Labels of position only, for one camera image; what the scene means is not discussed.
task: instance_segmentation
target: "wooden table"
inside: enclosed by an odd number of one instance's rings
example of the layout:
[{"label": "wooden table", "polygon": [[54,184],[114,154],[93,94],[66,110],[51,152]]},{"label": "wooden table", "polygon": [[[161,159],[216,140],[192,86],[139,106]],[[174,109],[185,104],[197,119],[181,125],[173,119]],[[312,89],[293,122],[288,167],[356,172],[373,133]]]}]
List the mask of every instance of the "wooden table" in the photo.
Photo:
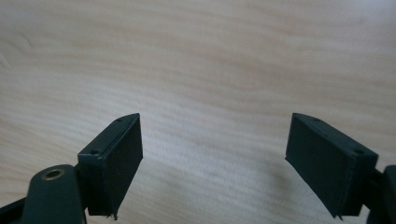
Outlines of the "wooden table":
[{"label": "wooden table", "polygon": [[[139,112],[119,220],[341,223],[284,160],[292,112],[396,163],[396,3],[0,2],[0,206]],[[343,223],[364,223],[346,217]]]}]

